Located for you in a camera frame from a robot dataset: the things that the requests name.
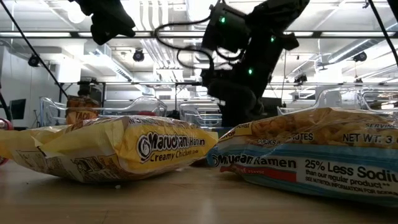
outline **wall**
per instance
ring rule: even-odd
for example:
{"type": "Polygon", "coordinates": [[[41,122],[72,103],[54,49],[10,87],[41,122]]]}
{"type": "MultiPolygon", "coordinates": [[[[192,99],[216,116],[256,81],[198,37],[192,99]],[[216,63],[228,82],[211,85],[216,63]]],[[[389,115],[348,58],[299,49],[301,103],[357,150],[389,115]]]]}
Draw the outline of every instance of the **wall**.
{"type": "MultiPolygon", "coordinates": [[[[35,114],[40,113],[41,96],[58,99],[59,89],[44,68],[32,68],[27,60],[11,55],[7,48],[0,47],[1,93],[7,102],[26,99],[23,120],[14,120],[17,127],[35,127],[35,114]]],[[[5,118],[0,109],[0,118],[5,118]]]]}

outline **maruchan ramen logo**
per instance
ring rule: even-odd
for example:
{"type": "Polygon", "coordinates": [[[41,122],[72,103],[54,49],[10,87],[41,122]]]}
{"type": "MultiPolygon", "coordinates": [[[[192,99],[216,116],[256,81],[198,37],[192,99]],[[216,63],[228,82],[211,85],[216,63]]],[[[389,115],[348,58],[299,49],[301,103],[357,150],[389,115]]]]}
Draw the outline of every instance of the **maruchan ramen logo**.
{"type": "MultiPolygon", "coordinates": [[[[188,149],[190,147],[204,146],[204,139],[197,139],[182,135],[161,135],[148,133],[138,139],[137,152],[141,158],[141,163],[147,162],[155,151],[176,151],[178,149],[188,149]]],[[[174,157],[189,156],[192,151],[165,154],[162,160],[172,160],[174,157]]]]}

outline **wooden table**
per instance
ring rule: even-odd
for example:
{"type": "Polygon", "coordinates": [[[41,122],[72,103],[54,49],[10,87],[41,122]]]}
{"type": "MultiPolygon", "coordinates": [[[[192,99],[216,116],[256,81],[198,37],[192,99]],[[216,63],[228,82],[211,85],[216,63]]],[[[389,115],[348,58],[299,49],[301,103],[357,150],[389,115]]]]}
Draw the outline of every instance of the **wooden table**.
{"type": "Polygon", "coordinates": [[[9,162],[0,223],[398,223],[397,209],[293,194],[192,168],[138,182],[88,185],[9,162]]]}

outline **yellow ramen package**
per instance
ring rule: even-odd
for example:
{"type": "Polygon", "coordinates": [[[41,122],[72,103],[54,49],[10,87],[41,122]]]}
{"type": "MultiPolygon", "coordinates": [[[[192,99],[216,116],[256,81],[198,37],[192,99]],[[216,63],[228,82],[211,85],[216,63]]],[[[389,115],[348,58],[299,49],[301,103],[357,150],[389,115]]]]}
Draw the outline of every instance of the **yellow ramen package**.
{"type": "Polygon", "coordinates": [[[90,108],[99,108],[100,104],[90,98],[69,96],[67,102],[67,124],[75,124],[79,121],[94,119],[98,112],[90,108]]]}
{"type": "Polygon", "coordinates": [[[201,159],[217,140],[216,134],[183,121],[123,116],[1,131],[0,156],[80,182],[137,180],[201,159]]]}
{"type": "Polygon", "coordinates": [[[254,184],[398,206],[393,115],[320,108],[241,124],[207,159],[254,184]]]}

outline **ceiling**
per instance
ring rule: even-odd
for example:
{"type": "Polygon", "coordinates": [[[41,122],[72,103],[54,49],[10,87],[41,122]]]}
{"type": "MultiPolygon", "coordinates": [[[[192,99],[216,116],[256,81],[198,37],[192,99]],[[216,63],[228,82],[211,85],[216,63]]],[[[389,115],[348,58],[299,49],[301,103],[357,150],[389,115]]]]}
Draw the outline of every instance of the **ceiling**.
{"type": "MultiPolygon", "coordinates": [[[[209,13],[208,6],[215,3],[215,0],[121,0],[121,2],[127,13],[138,24],[137,30],[153,30],[165,21],[186,21],[187,19],[206,17],[209,13]],[[164,13],[163,5],[168,9],[166,18],[164,18],[166,13],[164,13]]],[[[249,13],[254,6],[262,1],[229,0],[227,2],[232,7],[249,13]]],[[[371,8],[363,9],[364,2],[365,0],[311,0],[303,14],[288,30],[380,31],[371,8]]],[[[387,1],[374,0],[374,2],[386,27],[394,25],[396,21],[387,1]]],[[[66,0],[16,0],[6,1],[6,5],[12,11],[22,30],[26,32],[88,32],[90,30],[91,20],[89,17],[84,18],[82,22],[77,24],[70,20],[69,17],[73,15],[73,11],[70,8],[70,3],[66,0]]],[[[189,30],[191,27],[176,27],[175,29],[189,30]]],[[[0,31],[12,30],[16,29],[11,20],[4,11],[1,11],[0,31]]],[[[398,28],[393,27],[390,31],[398,31],[398,28]]],[[[92,40],[31,39],[30,41],[36,47],[61,47],[75,55],[76,58],[80,58],[83,53],[81,51],[82,46],[92,40]]],[[[175,45],[200,42],[198,39],[174,39],[172,41],[175,45]]],[[[350,60],[343,60],[335,65],[326,66],[328,68],[326,71],[319,71],[319,68],[314,66],[317,62],[325,62],[325,59],[330,59],[331,55],[354,41],[363,41],[363,39],[299,39],[300,47],[290,52],[282,53],[274,70],[272,81],[276,83],[284,82],[284,77],[287,77],[286,80],[292,81],[294,77],[303,73],[307,75],[309,82],[339,81],[351,83],[354,81],[355,76],[363,77],[366,83],[379,83],[389,80],[392,82],[398,81],[394,80],[395,77],[398,78],[395,69],[374,75],[375,72],[389,68],[395,63],[391,50],[385,41],[380,41],[379,44],[364,49],[368,55],[368,59],[365,62],[354,63],[350,60]]],[[[398,41],[393,40],[393,43],[398,48],[398,41]]],[[[26,45],[22,39],[14,39],[12,44],[16,47],[26,45]]],[[[117,60],[131,73],[142,74],[137,75],[139,77],[138,81],[151,80],[154,67],[180,68],[180,65],[175,61],[175,52],[160,46],[154,40],[114,39],[109,41],[107,45],[112,50],[114,60],[117,60]],[[132,55],[137,48],[144,49],[145,60],[143,62],[135,62],[132,59],[132,55]]],[[[183,53],[180,57],[184,62],[198,63],[192,54],[183,53]]],[[[101,69],[96,69],[98,65],[90,65],[88,62],[83,63],[87,65],[85,67],[85,75],[95,76],[99,80],[109,75],[101,73],[101,69]]],[[[185,69],[183,71],[183,79],[185,81],[195,79],[195,74],[197,75],[194,71],[185,69]]]]}

